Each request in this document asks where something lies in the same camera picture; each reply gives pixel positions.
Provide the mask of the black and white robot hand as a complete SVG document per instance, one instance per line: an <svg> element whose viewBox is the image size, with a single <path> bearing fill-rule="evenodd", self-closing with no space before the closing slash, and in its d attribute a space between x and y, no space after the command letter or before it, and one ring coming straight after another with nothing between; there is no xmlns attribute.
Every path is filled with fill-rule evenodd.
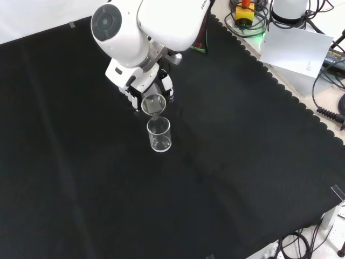
<svg viewBox="0 0 345 259"><path fill-rule="evenodd" d="M167 101L174 99L171 77L159 63L144 72L140 67L126 68L112 59L105 75L126 96L135 111L141 110L142 100L151 94L161 94Z"/></svg>

